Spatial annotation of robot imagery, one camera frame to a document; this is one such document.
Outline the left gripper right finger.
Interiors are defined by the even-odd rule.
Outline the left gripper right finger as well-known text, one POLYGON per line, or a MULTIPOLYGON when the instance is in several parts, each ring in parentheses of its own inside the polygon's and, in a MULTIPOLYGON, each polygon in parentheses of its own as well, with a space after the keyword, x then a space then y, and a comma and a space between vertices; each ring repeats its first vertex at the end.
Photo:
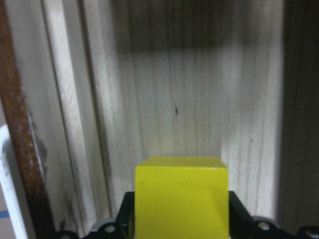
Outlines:
POLYGON ((229 233, 231 236, 249 236, 253 218, 234 191, 229 191, 229 233))

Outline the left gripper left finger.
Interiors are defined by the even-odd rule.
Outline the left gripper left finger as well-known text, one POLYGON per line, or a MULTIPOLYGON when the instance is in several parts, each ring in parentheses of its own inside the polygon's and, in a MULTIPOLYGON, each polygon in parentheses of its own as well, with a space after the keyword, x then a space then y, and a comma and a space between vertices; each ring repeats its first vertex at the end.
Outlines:
POLYGON ((126 192, 115 220, 123 236, 135 235, 135 193, 126 192))

